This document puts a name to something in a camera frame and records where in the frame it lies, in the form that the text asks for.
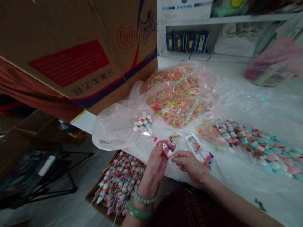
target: red logo text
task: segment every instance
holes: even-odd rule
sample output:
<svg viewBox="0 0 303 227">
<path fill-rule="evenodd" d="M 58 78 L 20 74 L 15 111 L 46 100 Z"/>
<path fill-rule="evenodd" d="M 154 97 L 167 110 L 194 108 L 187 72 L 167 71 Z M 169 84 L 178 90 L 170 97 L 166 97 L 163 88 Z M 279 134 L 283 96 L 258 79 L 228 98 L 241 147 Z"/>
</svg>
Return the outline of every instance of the red logo text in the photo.
<svg viewBox="0 0 303 227">
<path fill-rule="evenodd" d="M 124 49 L 125 47 L 130 48 L 130 45 L 132 45 L 134 42 L 136 42 L 138 39 L 138 33 L 137 30 L 133 31 L 133 27 L 129 27 L 128 33 L 125 32 L 123 27 L 118 28 L 117 32 L 117 40 L 118 45 L 121 49 Z"/>
</svg>

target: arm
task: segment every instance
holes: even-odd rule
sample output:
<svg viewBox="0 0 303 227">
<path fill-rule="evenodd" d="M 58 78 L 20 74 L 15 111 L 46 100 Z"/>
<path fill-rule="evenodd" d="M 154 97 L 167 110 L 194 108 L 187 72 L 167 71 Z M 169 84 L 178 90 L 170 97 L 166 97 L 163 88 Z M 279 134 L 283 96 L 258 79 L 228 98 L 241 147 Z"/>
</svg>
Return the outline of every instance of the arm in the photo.
<svg viewBox="0 0 303 227">
<path fill-rule="evenodd" d="M 212 197 L 217 199 L 223 207 L 242 222 L 253 227 L 283 227 L 281 223 L 238 196 L 209 172 L 205 171 L 191 152 L 178 151 L 173 157 L 172 161 L 182 171 L 188 172 L 190 179 L 195 184 L 209 192 Z"/>
<path fill-rule="evenodd" d="M 154 147 L 137 190 L 137 194 L 142 198 L 153 199 L 157 196 L 168 161 L 168 158 L 162 153 L 163 143 L 166 143 L 172 151 L 176 148 L 175 145 L 171 145 L 167 140 L 159 142 L 159 144 Z M 139 211 L 147 212 L 153 209 L 154 204 L 145 205 L 134 199 L 134 207 Z M 143 221 L 136 219 L 129 212 L 122 223 L 122 227 L 140 227 L 144 225 L 145 223 Z"/>
</svg>

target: red label on box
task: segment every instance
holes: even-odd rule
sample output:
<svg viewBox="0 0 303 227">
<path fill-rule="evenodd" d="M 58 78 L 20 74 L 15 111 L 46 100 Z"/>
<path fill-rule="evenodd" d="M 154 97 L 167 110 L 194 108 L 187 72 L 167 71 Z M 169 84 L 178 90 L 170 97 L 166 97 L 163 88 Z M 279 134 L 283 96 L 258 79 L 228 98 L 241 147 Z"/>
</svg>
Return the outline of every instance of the red label on box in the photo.
<svg viewBox="0 0 303 227">
<path fill-rule="evenodd" d="M 28 64 L 61 87 L 103 68 L 110 62 L 98 40 L 93 40 Z"/>
</svg>

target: pink plastic bag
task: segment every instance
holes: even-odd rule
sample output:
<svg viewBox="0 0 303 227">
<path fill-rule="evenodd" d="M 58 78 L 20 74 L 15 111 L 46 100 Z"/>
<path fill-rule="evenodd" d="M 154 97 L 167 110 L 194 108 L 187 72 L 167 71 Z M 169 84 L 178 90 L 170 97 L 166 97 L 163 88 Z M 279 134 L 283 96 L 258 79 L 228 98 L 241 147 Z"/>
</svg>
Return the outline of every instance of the pink plastic bag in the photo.
<svg viewBox="0 0 303 227">
<path fill-rule="evenodd" d="M 303 75 L 303 49 L 291 38 L 279 37 L 250 65 L 245 77 L 258 86 L 276 87 Z"/>
</svg>

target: white box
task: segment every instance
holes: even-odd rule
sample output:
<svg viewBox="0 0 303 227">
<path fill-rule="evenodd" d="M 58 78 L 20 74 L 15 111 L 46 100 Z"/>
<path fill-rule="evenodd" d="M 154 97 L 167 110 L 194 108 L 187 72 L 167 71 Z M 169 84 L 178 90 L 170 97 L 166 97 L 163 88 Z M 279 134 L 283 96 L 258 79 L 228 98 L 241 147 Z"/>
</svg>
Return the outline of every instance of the white box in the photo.
<svg viewBox="0 0 303 227">
<path fill-rule="evenodd" d="M 208 19 L 212 0 L 162 0 L 163 21 Z"/>
</svg>

